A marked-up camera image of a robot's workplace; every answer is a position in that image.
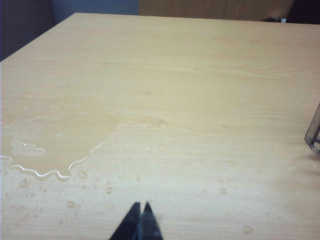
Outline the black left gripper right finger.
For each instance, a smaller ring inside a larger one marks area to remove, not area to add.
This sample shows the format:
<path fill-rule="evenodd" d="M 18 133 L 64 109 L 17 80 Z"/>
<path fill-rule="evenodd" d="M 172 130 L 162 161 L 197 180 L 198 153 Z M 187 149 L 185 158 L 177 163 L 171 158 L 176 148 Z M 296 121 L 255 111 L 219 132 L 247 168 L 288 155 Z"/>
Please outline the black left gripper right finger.
<path fill-rule="evenodd" d="M 160 227 L 149 202 L 146 202 L 140 216 L 140 239 L 163 240 Z"/>

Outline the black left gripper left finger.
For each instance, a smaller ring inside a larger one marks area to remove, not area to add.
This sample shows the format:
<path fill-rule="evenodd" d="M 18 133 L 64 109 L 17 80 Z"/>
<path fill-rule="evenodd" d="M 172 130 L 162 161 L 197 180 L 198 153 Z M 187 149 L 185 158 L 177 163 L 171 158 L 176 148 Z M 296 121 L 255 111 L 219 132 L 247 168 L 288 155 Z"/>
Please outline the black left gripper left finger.
<path fill-rule="evenodd" d="M 141 216 L 141 203 L 135 202 L 109 240 L 137 240 L 138 224 Z"/>

